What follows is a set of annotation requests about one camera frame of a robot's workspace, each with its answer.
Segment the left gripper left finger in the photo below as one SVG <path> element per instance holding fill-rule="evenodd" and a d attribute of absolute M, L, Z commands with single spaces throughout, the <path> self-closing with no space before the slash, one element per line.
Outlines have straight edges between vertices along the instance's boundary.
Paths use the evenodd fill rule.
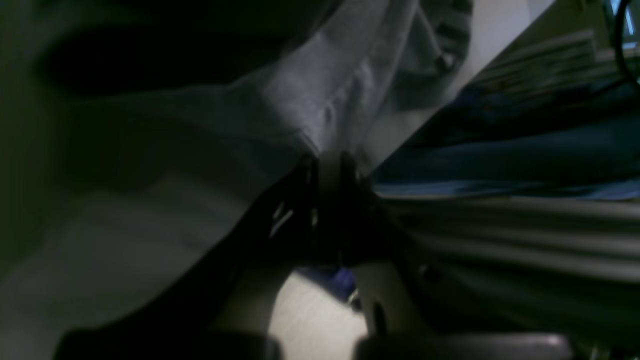
<path fill-rule="evenodd" d="M 261 194 L 215 248 L 169 289 L 100 328 L 68 332 L 56 360 L 282 360 L 269 336 L 275 300 L 307 259 L 318 160 Z"/>

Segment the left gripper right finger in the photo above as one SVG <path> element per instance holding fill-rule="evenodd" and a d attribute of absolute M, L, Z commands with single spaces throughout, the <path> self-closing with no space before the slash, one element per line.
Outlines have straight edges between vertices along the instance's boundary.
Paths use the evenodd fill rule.
<path fill-rule="evenodd" d="M 368 336 L 357 360 L 573 360 L 562 333 L 530 330 L 455 276 L 389 214 L 347 153 L 337 157 L 339 256 Z"/>

